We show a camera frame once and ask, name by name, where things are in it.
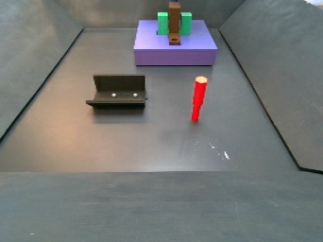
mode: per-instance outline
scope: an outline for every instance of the green block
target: green block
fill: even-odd
[[[192,30],[192,13],[191,12],[182,12],[180,13],[180,35],[191,35]]]
[[[168,12],[158,12],[158,35],[168,35]]]

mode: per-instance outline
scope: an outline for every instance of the purple box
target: purple box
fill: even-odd
[[[168,35],[158,35],[158,21],[140,20],[134,46],[136,65],[214,65],[218,46],[203,20],[192,21],[192,34],[182,35],[182,45],[170,45]]]

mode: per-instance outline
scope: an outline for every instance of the black bracket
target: black bracket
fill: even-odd
[[[94,108],[146,107],[144,75],[95,75],[98,93],[86,103]]]

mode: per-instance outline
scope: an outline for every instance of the red rod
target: red rod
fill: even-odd
[[[195,85],[195,95],[194,95],[194,111],[192,111],[192,121],[198,122],[199,111],[204,101],[207,89],[207,78],[196,77],[196,85]]]

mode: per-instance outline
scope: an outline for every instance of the gray wall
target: gray wall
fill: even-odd
[[[220,27],[299,165],[323,170],[323,11],[247,0]]]
[[[138,27],[140,19],[155,19],[168,10],[167,0],[56,0],[86,27]],[[244,0],[180,0],[183,11],[219,27]]]
[[[52,0],[0,1],[0,138],[80,32]]]

